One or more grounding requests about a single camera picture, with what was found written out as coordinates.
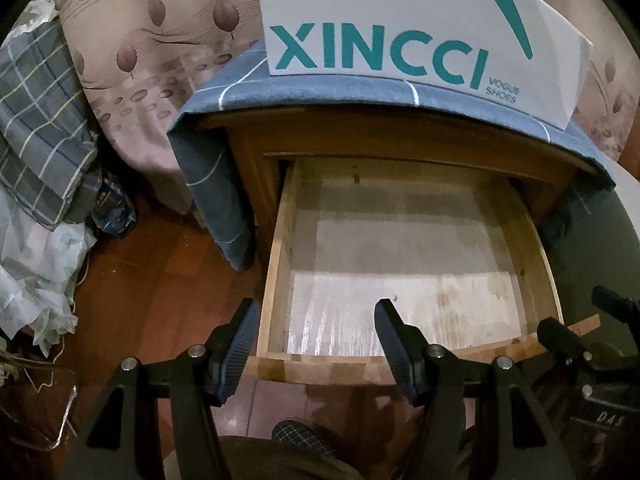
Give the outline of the checked slipper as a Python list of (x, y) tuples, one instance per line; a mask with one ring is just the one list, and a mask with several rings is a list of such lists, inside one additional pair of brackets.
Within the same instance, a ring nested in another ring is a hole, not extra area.
[(318, 425), (308, 425), (300, 420), (287, 419), (278, 422), (271, 430), (271, 440), (304, 448), (333, 458), (343, 458), (340, 439), (330, 430)]

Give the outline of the white floral plastic bag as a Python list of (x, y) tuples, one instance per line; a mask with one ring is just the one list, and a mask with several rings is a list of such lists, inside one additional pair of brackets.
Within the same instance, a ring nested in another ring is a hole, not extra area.
[(72, 312), (77, 275), (96, 238), (85, 224), (49, 231), (1, 194), (1, 330), (12, 338), (23, 328), (48, 354), (78, 319)]

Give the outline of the white XINCCI shoe box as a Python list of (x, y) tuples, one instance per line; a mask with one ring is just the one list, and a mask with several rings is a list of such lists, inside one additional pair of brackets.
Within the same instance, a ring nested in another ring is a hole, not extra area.
[(430, 84), (559, 129), (592, 50), (544, 0), (260, 0), (260, 8), (274, 76)]

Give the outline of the wooden nightstand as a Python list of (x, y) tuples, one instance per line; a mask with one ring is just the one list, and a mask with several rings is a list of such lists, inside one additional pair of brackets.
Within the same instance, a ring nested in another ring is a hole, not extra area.
[(536, 222), (578, 174), (594, 167), (564, 148), (476, 119), (424, 108), (373, 105), (268, 107), (210, 114), (202, 127), (230, 145), (257, 221), (267, 264), (282, 191), (281, 170), (299, 158), (356, 158), (487, 170), (517, 178)]

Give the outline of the green plaid cloth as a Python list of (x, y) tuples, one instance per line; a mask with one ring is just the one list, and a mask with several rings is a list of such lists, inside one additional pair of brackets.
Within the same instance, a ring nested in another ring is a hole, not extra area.
[(101, 178), (92, 122), (59, 21), (1, 48), (1, 184), (49, 230), (93, 208)]

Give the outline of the wooden drawer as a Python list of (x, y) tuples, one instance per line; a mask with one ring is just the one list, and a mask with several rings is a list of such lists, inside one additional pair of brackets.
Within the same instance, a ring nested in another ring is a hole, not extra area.
[(374, 327), (382, 299), (428, 341), (480, 362), (539, 356), (539, 322), (563, 315), (509, 179), (418, 162), (296, 160), (283, 182), (247, 374), (390, 384)]

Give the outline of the dark blue package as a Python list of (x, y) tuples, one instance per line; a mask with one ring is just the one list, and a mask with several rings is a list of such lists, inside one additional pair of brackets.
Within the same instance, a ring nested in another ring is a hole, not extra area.
[(112, 174), (101, 181), (88, 225), (101, 236), (123, 240), (137, 225), (138, 211)]

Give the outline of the blue grid tablecloth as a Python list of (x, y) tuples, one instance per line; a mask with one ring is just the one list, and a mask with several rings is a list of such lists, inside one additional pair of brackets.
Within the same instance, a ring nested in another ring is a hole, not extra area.
[(483, 126), (509, 131), (511, 138), (534, 140), (576, 156), (595, 174), (574, 177), (559, 205), (544, 219), (542, 232), (549, 242), (577, 226), (587, 209), (601, 203), (615, 186), (604, 155), (578, 125), (555, 128), (511, 107), (431, 84), (366, 76), (272, 76), (265, 44), (258, 40), (194, 92), (168, 131), (171, 148), (206, 229), (235, 270), (248, 269), (256, 255), (254, 209), (228, 140), (221, 133), (204, 132), (199, 124), (209, 115), (297, 105), (370, 105), (377, 112), (426, 110), (462, 122), (478, 120)]

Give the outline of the pink leaf bedsheet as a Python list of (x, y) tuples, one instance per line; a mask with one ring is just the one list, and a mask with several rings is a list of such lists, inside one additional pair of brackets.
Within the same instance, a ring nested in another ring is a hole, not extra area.
[(53, 0), (87, 100), (118, 156), (178, 214), (192, 195), (167, 131), (262, 38), (259, 0)]

